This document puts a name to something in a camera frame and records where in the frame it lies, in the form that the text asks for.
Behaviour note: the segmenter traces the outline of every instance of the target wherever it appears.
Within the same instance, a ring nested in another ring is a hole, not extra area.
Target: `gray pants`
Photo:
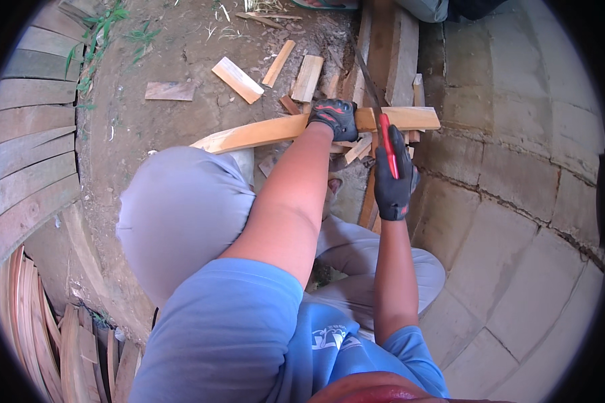
[[[254,199],[230,155],[174,147],[141,165],[121,195],[117,236],[153,303],[162,309],[185,279],[234,242]],[[377,234],[330,215],[321,226],[316,256],[349,277],[305,295],[305,301],[334,306],[372,330],[378,254]],[[441,291],[446,276],[432,254],[413,248],[412,255],[421,312]]]

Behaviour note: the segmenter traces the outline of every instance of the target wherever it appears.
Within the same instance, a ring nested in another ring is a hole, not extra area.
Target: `glove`
[[[334,132],[334,141],[356,141],[358,132],[354,121],[356,102],[342,99],[321,99],[314,104],[307,125],[321,122],[330,126]]]
[[[374,198],[379,205],[379,216],[386,221],[403,220],[408,213],[410,194],[419,183],[419,172],[412,165],[410,154],[406,150],[403,135],[395,125],[388,129],[392,149],[397,157],[399,179],[394,179],[390,172],[385,148],[376,149],[374,167]]]

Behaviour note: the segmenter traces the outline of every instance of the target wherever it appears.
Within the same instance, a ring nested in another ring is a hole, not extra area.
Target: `concrete wall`
[[[573,358],[601,287],[600,109],[540,0],[422,25],[443,128],[422,135],[408,226],[448,272],[421,320],[455,398],[537,402]]]

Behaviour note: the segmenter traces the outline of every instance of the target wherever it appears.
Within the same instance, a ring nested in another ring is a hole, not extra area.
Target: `dirt ground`
[[[225,5],[230,22],[219,4]],[[96,107],[79,110],[77,153],[84,211],[103,275],[114,300],[120,301],[122,311],[130,315],[114,319],[137,341],[145,343],[150,334],[155,307],[133,278],[116,238],[115,225],[121,206],[119,196],[137,168],[150,157],[148,152],[186,146],[211,133],[286,114],[278,99],[289,92],[305,54],[325,59],[318,85],[321,90],[334,74],[340,74],[342,81],[353,63],[347,32],[358,32],[357,14],[315,12],[287,1],[282,4],[289,15],[302,17],[280,20],[285,30],[235,17],[236,12],[244,11],[244,4],[229,0],[180,0],[177,5],[164,0],[130,1],[126,7],[130,18],[112,28],[113,41],[97,65],[86,100]],[[146,21],[150,22],[149,32],[161,32],[152,48],[133,64],[138,44],[130,43],[124,35],[142,29]],[[226,56],[260,83],[287,39],[296,42],[291,56],[273,89],[265,87],[265,94],[252,105],[211,72]],[[338,54],[343,69],[330,55],[330,47]],[[192,102],[144,100],[148,81],[188,79],[202,83]],[[257,164],[285,148],[286,144],[256,148],[257,189],[265,180]],[[358,161],[336,173],[346,186],[334,212],[346,221],[357,220],[366,174],[367,169]]]

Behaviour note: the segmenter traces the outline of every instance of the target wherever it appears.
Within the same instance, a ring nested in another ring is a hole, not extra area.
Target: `hand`
[[[403,142],[403,135],[395,125],[388,129],[392,149],[397,157],[399,172],[403,179],[394,179],[388,165],[385,148],[380,145],[376,149],[376,164],[374,171],[374,198],[379,205],[379,216],[386,221],[403,220],[408,213],[410,194],[413,190],[413,178],[418,173],[410,160],[410,154]]]
[[[356,141],[359,134],[354,121],[355,111],[356,102],[321,99],[314,104],[307,125],[311,122],[321,122],[330,126],[334,132],[333,141]]]

